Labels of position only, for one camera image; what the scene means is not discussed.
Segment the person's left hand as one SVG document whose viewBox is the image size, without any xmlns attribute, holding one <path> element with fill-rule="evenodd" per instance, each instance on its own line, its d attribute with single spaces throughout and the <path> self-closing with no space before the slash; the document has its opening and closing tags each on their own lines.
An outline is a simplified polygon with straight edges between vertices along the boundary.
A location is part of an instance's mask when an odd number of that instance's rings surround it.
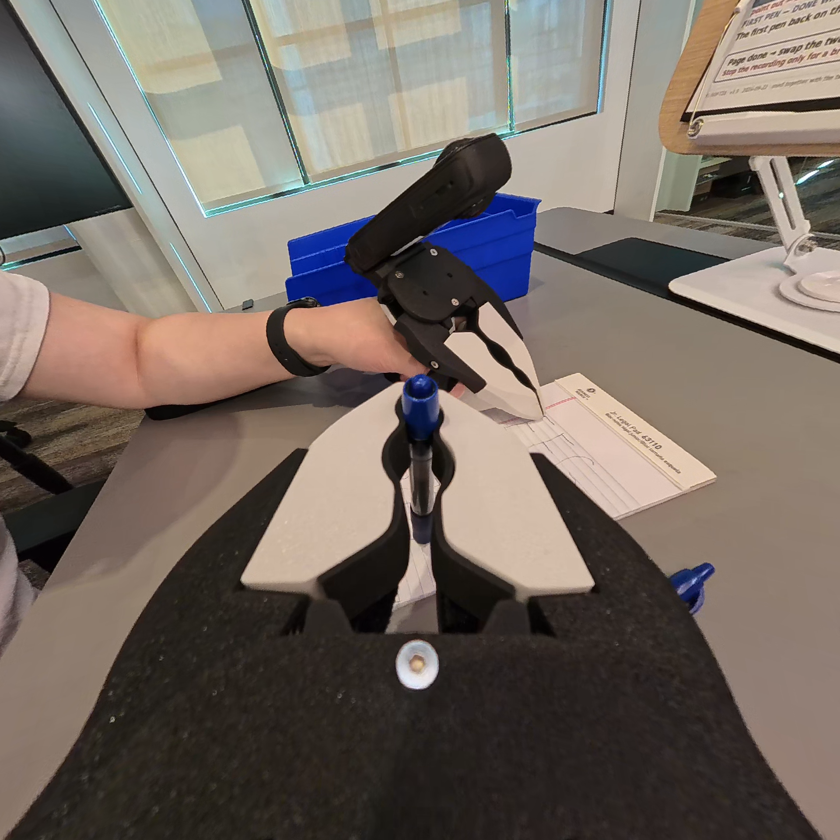
<svg viewBox="0 0 840 840">
<path fill-rule="evenodd" d="M 433 373 L 414 358 L 374 298 L 326 307 L 319 316 L 325 331 L 322 349 L 331 362 L 364 373 L 393 375 L 402 382 Z"/>
</svg>

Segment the blue plastic bin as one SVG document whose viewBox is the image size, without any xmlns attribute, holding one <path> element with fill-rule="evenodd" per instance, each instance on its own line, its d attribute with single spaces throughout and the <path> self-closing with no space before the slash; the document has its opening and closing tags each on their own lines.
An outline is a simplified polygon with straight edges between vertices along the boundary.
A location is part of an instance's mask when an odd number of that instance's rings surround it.
<svg viewBox="0 0 840 840">
<path fill-rule="evenodd" d="M 470 220 L 455 220 L 427 240 L 467 264 L 503 301 L 529 291 L 539 199 L 497 194 L 489 208 Z M 323 306 L 375 296 L 374 286 L 344 262 L 350 237 L 371 217 L 364 217 L 288 242 L 291 276 L 287 299 L 315 298 Z"/>
</svg>

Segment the wooden stand board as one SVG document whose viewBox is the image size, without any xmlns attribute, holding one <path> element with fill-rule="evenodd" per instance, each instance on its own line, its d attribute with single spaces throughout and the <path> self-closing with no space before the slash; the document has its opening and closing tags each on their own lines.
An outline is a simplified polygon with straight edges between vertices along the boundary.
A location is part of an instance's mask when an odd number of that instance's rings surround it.
<svg viewBox="0 0 840 840">
<path fill-rule="evenodd" d="M 667 150 L 678 154 L 721 154 L 740 155 L 784 155 L 784 156 L 828 156 L 838 154 L 838 144 L 817 145 L 814 147 L 783 146 L 777 150 L 759 146 L 743 149 L 705 149 L 690 148 L 687 136 L 687 122 L 684 108 L 691 99 L 707 63 L 715 50 L 716 44 L 725 27 L 732 21 L 732 13 L 739 2 L 705 2 L 697 17 L 696 24 L 679 58 L 677 68 L 668 85 L 659 114 L 659 137 Z"/>
</svg>

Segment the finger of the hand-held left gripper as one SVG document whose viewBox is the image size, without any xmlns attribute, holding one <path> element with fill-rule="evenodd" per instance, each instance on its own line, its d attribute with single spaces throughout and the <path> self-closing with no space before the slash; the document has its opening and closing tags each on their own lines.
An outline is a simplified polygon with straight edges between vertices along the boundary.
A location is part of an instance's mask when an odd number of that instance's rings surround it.
<svg viewBox="0 0 840 840">
<path fill-rule="evenodd" d="M 522 419 L 541 419 L 543 406 L 538 394 L 521 381 L 521 375 L 495 360 L 486 343 L 473 332 L 454 332 L 445 346 L 485 385 L 473 391 L 482 410 L 495 409 Z"/>
<path fill-rule="evenodd" d="M 483 279 L 474 279 L 469 331 L 486 343 L 492 357 L 512 368 L 541 398 L 534 362 L 518 325 L 499 295 Z"/>
</svg>

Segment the printed instruction sheet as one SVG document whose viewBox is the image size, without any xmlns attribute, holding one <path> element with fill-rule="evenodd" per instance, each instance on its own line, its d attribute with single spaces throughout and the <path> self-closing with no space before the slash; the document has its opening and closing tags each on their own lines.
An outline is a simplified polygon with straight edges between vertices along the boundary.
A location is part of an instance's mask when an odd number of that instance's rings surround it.
<svg viewBox="0 0 840 840">
<path fill-rule="evenodd" d="M 839 2 L 739 2 L 683 116 L 693 151 L 838 144 Z"/>
</svg>

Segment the dark monitor screen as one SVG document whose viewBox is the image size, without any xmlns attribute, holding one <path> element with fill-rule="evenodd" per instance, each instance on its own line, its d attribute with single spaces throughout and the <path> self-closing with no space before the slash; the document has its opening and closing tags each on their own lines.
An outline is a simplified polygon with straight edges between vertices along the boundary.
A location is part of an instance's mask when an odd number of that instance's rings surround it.
<svg viewBox="0 0 840 840">
<path fill-rule="evenodd" d="M 1 3 L 1 238 L 131 208 L 31 43 Z"/>
</svg>

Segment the white tray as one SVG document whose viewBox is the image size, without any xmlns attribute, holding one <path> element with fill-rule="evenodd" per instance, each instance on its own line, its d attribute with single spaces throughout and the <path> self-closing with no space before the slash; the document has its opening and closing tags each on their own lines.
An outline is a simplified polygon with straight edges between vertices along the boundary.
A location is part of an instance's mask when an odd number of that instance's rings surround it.
<svg viewBox="0 0 840 840">
<path fill-rule="evenodd" d="M 788 260 L 783 247 L 678 277 L 677 296 L 839 353 L 837 250 L 815 248 Z"/>
</svg>

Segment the white lined notepad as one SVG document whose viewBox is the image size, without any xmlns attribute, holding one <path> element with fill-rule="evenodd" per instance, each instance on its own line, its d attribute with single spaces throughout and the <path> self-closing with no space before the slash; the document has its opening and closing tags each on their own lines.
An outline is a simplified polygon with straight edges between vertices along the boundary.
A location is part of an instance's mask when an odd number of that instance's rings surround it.
<svg viewBox="0 0 840 840">
<path fill-rule="evenodd" d="M 498 409 L 482 414 L 563 475 L 542 476 L 595 588 L 595 552 L 607 547 L 616 522 L 706 487 L 716 476 L 582 374 L 545 385 L 542 396 L 548 410 L 537 421 L 504 416 Z M 431 544 L 425 555 L 418 563 L 419 578 L 430 584 Z"/>
</svg>

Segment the black wrist watch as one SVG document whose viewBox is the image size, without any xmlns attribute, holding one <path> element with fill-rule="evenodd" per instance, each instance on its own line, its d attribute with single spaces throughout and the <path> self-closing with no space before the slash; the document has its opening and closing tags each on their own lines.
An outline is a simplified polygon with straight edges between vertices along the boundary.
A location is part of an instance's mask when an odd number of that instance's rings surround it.
<svg viewBox="0 0 840 840">
<path fill-rule="evenodd" d="M 286 305 L 273 310 L 266 321 L 266 341 L 269 350 L 285 371 L 293 377 L 318 376 L 330 368 L 329 364 L 317 366 L 304 360 L 297 351 L 292 349 L 285 332 L 285 321 L 289 312 L 296 309 L 309 310 L 320 307 L 321 303 L 314 297 L 291 300 Z"/>
</svg>

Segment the blue ballpoint pen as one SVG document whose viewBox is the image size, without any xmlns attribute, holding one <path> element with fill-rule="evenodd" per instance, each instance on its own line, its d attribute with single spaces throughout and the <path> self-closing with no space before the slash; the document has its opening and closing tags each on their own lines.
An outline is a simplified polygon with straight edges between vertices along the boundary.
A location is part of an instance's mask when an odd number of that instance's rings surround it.
<svg viewBox="0 0 840 840">
<path fill-rule="evenodd" d="M 408 476 L 413 539 L 428 545 L 435 501 L 433 438 L 439 420 L 438 385 L 429 375 L 417 374 L 405 382 L 402 414 L 411 459 Z"/>
<path fill-rule="evenodd" d="M 673 573 L 668 580 L 688 607 L 690 615 L 696 615 L 705 602 L 706 583 L 716 572 L 712 563 L 700 563 L 691 569 L 683 569 Z"/>
</svg>

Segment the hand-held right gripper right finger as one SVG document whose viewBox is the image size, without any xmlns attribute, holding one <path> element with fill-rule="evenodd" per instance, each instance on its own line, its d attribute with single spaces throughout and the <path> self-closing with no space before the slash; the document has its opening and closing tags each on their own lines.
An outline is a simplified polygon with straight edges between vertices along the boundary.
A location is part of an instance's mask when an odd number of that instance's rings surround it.
<svg viewBox="0 0 840 840">
<path fill-rule="evenodd" d="M 438 600 L 483 627 L 500 602 L 590 593 L 592 573 L 543 481 L 564 476 L 481 412 L 449 394 L 439 401 L 431 537 Z"/>
</svg>

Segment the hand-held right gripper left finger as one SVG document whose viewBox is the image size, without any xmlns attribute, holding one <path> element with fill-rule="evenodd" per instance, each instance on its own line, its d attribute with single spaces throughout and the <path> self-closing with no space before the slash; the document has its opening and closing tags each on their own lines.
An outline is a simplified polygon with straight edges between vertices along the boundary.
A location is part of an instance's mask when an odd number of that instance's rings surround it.
<svg viewBox="0 0 840 840">
<path fill-rule="evenodd" d="M 410 558 L 402 393 L 386 388 L 309 446 L 241 575 L 244 588 L 335 601 L 357 632 L 385 632 Z"/>
</svg>

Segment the white shirt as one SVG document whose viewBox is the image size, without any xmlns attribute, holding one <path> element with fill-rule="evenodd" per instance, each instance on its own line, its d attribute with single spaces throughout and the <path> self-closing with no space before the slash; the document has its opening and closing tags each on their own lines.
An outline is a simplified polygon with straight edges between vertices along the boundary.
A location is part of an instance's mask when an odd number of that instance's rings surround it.
<svg viewBox="0 0 840 840">
<path fill-rule="evenodd" d="M 24 276 L 1 280 L 1 402 L 20 393 L 35 367 L 49 316 L 49 292 Z M 18 568 L 18 555 L 1 521 L 1 651 L 16 634 L 35 589 Z"/>
</svg>

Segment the black desk mat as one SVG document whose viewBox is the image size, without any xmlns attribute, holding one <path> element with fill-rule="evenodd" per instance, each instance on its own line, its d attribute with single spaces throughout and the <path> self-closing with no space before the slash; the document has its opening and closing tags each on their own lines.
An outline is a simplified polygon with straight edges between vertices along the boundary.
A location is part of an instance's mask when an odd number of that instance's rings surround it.
<svg viewBox="0 0 840 840">
<path fill-rule="evenodd" d="M 610 244 L 572 254 L 549 245 L 535 243 L 534 251 L 561 260 L 593 274 L 645 291 L 658 298 L 680 306 L 703 312 L 706 315 L 765 337 L 772 338 L 808 353 L 839 362 L 837 352 L 825 350 L 815 344 L 711 308 L 669 290 L 670 281 L 682 277 L 690 270 L 703 270 L 726 264 L 728 259 L 704 254 L 695 250 L 656 243 L 642 238 L 623 238 Z"/>
</svg>

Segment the person's left forearm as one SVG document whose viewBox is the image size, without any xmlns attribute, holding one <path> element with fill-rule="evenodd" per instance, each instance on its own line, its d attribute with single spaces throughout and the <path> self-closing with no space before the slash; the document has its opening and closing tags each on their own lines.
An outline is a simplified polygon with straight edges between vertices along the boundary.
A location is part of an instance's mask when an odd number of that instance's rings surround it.
<svg viewBox="0 0 840 840">
<path fill-rule="evenodd" d="M 26 398 L 137 410 L 213 403 L 291 378 L 270 351 L 268 315 L 151 319 L 50 295 Z"/>
</svg>

